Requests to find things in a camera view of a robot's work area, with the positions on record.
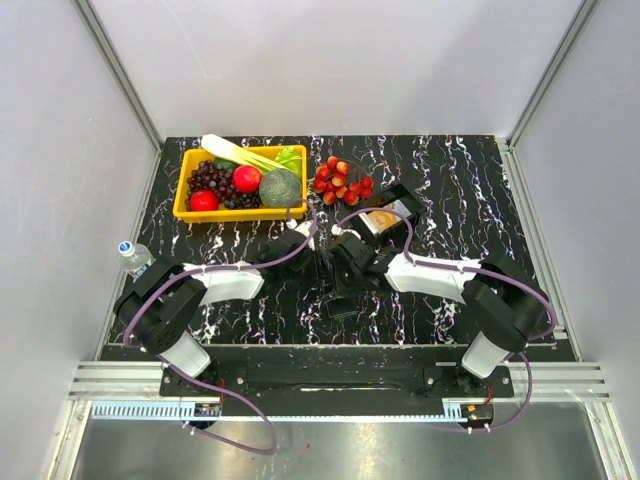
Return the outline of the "black card holder wallet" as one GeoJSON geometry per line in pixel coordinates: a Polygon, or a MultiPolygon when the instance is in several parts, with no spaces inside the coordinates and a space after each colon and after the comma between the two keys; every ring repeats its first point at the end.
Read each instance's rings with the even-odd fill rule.
{"type": "Polygon", "coordinates": [[[324,303],[324,307],[328,317],[331,320],[342,320],[359,311],[356,297],[334,297],[324,303]]]}

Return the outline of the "black card box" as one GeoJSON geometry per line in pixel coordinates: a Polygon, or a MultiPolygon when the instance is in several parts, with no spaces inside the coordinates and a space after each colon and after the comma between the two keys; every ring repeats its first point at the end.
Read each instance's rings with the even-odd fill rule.
{"type": "MultiPolygon", "coordinates": [[[[402,183],[396,183],[380,193],[373,194],[364,200],[359,209],[371,207],[398,212],[407,218],[413,228],[417,226],[421,214],[425,211],[425,207],[402,183]]],[[[409,233],[401,218],[381,211],[358,213],[348,223],[363,241],[372,246],[399,245],[406,240],[409,233]]]]}

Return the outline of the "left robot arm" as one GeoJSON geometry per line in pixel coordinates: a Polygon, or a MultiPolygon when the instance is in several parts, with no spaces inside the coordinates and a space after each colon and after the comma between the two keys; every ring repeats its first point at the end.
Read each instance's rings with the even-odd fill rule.
{"type": "Polygon", "coordinates": [[[125,327],[124,345],[178,368],[193,394],[209,393],[217,372],[210,355],[188,332],[197,310],[259,296],[266,285],[301,270],[305,254],[313,249],[312,225],[304,222],[270,241],[248,262],[196,266],[159,257],[136,270],[133,284],[115,302],[114,314],[125,327]]]}

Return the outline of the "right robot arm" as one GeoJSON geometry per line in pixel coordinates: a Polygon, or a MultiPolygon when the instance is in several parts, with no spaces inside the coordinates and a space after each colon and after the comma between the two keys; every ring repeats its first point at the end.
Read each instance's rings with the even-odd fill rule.
{"type": "Polygon", "coordinates": [[[469,396],[489,386],[491,374],[508,355],[525,349],[544,316],[555,318],[546,294],[506,256],[442,260],[394,248],[377,251],[345,231],[330,245],[329,258],[342,295],[386,289],[459,303],[479,327],[454,373],[457,388],[469,396]]]}

